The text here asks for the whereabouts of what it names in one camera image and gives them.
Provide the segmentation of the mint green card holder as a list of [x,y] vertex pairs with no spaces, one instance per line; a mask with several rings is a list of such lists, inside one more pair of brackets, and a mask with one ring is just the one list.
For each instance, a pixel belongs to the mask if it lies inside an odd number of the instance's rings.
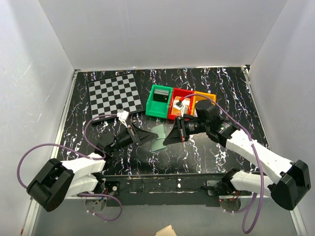
[[157,134],[157,138],[151,141],[151,153],[159,153],[167,150],[167,146],[163,144],[166,138],[166,128],[163,124],[157,125],[151,129],[152,133]]

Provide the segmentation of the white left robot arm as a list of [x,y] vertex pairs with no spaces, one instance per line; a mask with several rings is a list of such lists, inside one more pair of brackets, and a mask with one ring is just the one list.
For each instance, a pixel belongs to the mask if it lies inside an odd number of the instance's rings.
[[47,212],[55,210],[64,199],[90,192],[98,197],[105,185],[97,177],[105,169],[113,153],[136,144],[143,145],[158,138],[158,134],[143,130],[131,123],[115,136],[103,134],[94,152],[87,157],[70,161],[50,159],[27,186],[27,193]]

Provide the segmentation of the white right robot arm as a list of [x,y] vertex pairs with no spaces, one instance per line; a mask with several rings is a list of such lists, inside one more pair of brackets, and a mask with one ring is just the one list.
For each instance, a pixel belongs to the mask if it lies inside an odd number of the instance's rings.
[[177,117],[163,144],[182,143],[193,134],[206,133],[211,141],[220,144],[253,163],[262,171],[250,174],[231,169],[208,191],[219,195],[234,195],[248,191],[268,196],[286,210],[293,210],[311,188],[308,165],[302,160],[293,162],[281,157],[250,138],[232,120],[220,117],[220,109],[209,100],[196,105],[197,115]]

